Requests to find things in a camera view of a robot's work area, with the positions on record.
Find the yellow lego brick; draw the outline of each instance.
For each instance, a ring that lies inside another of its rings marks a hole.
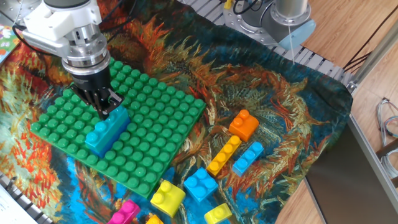
[[[217,224],[231,217],[232,212],[226,203],[217,206],[205,214],[207,224]]]
[[[224,9],[231,9],[232,7],[232,0],[226,0],[224,3]]]
[[[226,161],[234,154],[235,150],[241,145],[242,141],[237,136],[232,136],[206,170],[214,177],[226,164]]]
[[[151,217],[147,224],[163,224],[162,220],[160,220],[157,215],[154,215],[153,217]]]
[[[185,192],[183,190],[165,180],[150,202],[154,207],[173,218],[184,198]]]

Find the wooden surface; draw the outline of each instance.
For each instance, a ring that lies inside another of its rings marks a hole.
[[[309,1],[312,7],[312,18],[317,23],[317,28],[304,46],[341,67],[350,60],[398,4],[398,0]],[[398,20],[398,12],[385,23],[360,55],[375,48],[396,20]],[[376,119],[377,104],[386,97],[398,106],[398,63],[396,61],[398,61],[398,44],[368,75],[354,94],[352,114],[375,151],[382,146]],[[398,115],[389,106],[383,109],[383,119]],[[392,156],[391,161],[398,168],[398,155]],[[276,223],[322,223],[303,182],[287,202]]]
[[[304,47],[343,67],[398,4],[398,0],[309,0],[315,32]],[[359,55],[370,52],[398,19],[395,13]]]

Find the orange lego brick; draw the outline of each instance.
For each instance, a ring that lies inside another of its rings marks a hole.
[[[258,126],[259,121],[255,117],[247,110],[241,110],[229,126],[229,131],[247,142]]]
[[[232,136],[206,170],[214,177],[226,164],[226,161],[234,154],[235,150],[241,145],[242,141],[237,136]]]
[[[154,215],[148,220],[147,224],[163,224],[163,222],[157,215]]]

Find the black cable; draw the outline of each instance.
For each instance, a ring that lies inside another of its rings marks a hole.
[[[234,7],[233,7],[233,11],[236,15],[241,15],[244,14],[245,12],[247,12],[248,10],[250,10],[259,0],[254,0],[254,2],[252,4],[250,4],[247,8],[243,9],[240,12],[236,12],[236,6],[238,5],[238,2],[240,2],[239,0],[235,1]]]
[[[132,12],[134,11],[134,8],[136,7],[137,2],[138,2],[138,0],[134,1],[134,4],[132,5],[132,8],[130,9],[130,12],[129,12],[126,22],[127,21],[131,22],[134,19],[134,16],[132,16]],[[108,43],[111,42],[120,33],[120,31],[122,31],[123,27],[124,26],[120,26],[120,28],[113,34],[113,36],[108,39]]]
[[[26,42],[26,40],[24,40],[24,39],[18,34],[17,29],[19,29],[20,31],[24,31],[24,29],[26,29],[26,27],[15,24],[15,25],[13,25],[13,27],[12,27],[12,31],[14,31],[14,33],[15,33],[15,35],[18,37],[18,39],[19,39],[22,43],[24,43],[28,48],[30,48],[31,50],[33,50],[33,51],[36,52],[36,53],[40,53],[40,54],[48,55],[48,56],[55,56],[55,55],[53,55],[53,54],[50,54],[50,53],[47,53],[47,52],[44,52],[44,51],[37,50],[37,49],[33,48],[30,44],[28,44],[28,43]]]
[[[256,9],[256,10],[254,10],[253,8],[251,9],[253,12],[257,12],[258,10],[260,10],[261,9],[261,7],[262,7],[262,3],[263,3],[263,0],[261,0],[261,4],[260,4],[260,6],[259,6],[259,8],[258,9]]]
[[[362,47],[359,49],[359,51],[357,51],[355,53],[355,55],[351,58],[351,60],[349,60],[349,62],[343,67],[343,69],[345,70],[346,67],[348,67],[349,65],[351,65],[353,62],[352,60],[354,60],[354,58],[362,51],[362,49],[365,48],[366,44],[369,43],[369,41],[374,37],[374,35],[379,31],[379,29],[384,25],[384,23],[392,16],[392,14],[394,12],[396,12],[396,10],[398,9],[398,5],[390,12],[390,14],[380,23],[380,25],[377,27],[377,29],[373,32],[373,34],[369,37],[369,39],[365,42],[364,45],[362,45]]]
[[[368,58],[369,55],[370,55],[371,53],[372,53],[372,52],[369,52],[369,53],[367,53],[366,55],[360,56],[359,58],[353,60],[351,63],[357,62],[358,60],[361,60],[361,59],[363,59],[363,58]]]
[[[355,63],[354,65],[352,65],[352,66],[348,67],[347,69],[345,69],[345,71],[348,71],[348,70],[353,69],[353,68],[356,67],[357,65],[359,65],[359,64],[361,64],[362,62],[366,61],[366,59],[367,59],[367,57],[366,57],[366,58],[362,58],[360,61],[358,61],[358,62]]]
[[[124,3],[125,2],[125,0],[119,0],[119,2],[117,3],[117,5],[108,13],[108,15],[106,15],[105,17],[104,17],[104,19],[102,20],[102,22],[105,22],[107,19],[109,19],[111,16],[112,16],[112,14],[116,11],[116,9],[118,8],[118,7],[120,7],[121,5],[122,5],[122,3]]]

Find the green lego baseplate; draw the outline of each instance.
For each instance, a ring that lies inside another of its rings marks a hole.
[[[85,144],[86,135],[100,121],[92,106],[71,89],[49,106],[31,131],[69,156],[147,198],[201,116],[203,100],[149,78],[130,66],[110,64],[115,91],[125,99],[131,123],[104,158]]]

